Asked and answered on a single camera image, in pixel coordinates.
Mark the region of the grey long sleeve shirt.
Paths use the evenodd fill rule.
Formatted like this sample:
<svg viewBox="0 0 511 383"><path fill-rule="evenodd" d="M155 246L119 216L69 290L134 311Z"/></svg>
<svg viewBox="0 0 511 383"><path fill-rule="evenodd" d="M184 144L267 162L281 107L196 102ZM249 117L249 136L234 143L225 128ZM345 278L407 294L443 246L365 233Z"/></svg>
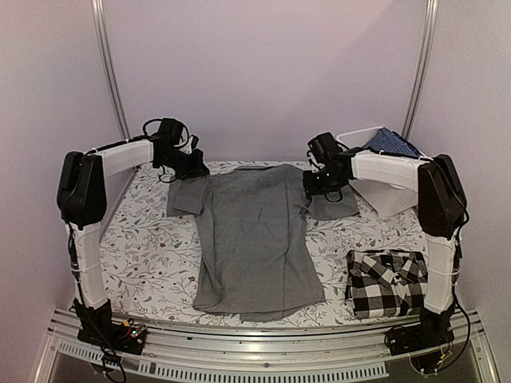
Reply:
<svg viewBox="0 0 511 383"><path fill-rule="evenodd" d="M307 222L358 214L352 189L307 198L290 164L176 180L167 215L193 215L201 246L193 308L272 322L324 302L306 244Z"/></svg>

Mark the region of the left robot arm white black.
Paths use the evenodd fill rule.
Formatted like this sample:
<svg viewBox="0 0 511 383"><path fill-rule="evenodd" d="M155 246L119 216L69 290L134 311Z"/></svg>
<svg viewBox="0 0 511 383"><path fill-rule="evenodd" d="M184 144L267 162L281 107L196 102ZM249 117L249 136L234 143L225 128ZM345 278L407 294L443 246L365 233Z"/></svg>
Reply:
<svg viewBox="0 0 511 383"><path fill-rule="evenodd" d="M88 152L68 152L64 157L57 206L67 230L79 314L109 306L99 254L101 223L107 211L105 181L145 164L172 169L176 180L209 173L198 136L176 119L154 121L159 127L153 134L143 132Z"/></svg>

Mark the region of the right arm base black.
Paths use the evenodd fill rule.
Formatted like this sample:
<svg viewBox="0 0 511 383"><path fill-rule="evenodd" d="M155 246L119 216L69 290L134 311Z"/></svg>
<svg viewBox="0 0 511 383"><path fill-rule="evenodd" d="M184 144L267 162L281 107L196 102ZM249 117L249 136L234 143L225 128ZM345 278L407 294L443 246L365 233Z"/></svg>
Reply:
<svg viewBox="0 0 511 383"><path fill-rule="evenodd" d="M436 375L455 364L468 347L471 332L471 323L468 314L461 310L467 324L467 334L463 346L458 354L451 357L450 351L454 347L454 332L450 327L450 319L455 306L449 310L436 314L426 309L421 310L419 323L413 326L393 326L386 331L384 344L392 356L413 353L432 347L447 345L445 351L435 351L412 357L410 364L422 376Z"/></svg>

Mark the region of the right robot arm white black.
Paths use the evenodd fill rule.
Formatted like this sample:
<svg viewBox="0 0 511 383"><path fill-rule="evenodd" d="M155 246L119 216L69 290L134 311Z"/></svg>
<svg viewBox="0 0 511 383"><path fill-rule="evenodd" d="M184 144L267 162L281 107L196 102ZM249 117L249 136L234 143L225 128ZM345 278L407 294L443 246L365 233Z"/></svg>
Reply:
<svg viewBox="0 0 511 383"><path fill-rule="evenodd" d="M469 213L452 159L447 155L410 158L362 148L344 150L326 136L309 141L307 146L313 167L303 174L307 197L339 194L352 180L389 184L417 194L418 220L429 253L423 310L439 316L455 307L461 229L468 223Z"/></svg>

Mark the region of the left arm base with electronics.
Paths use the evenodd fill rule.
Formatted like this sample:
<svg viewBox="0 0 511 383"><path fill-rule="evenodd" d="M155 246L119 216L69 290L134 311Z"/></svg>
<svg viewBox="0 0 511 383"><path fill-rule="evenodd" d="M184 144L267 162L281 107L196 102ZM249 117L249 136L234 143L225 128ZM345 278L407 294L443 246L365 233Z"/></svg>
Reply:
<svg viewBox="0 0 511 383"><path fill-rule="evenodd" d="M73 307L81 323L77 335L80 342L122 353L142 355L147 337L145 328L141 324L134 324L132 319L123 323L113 322L109 300L93 309L75 299Z"/></svg>

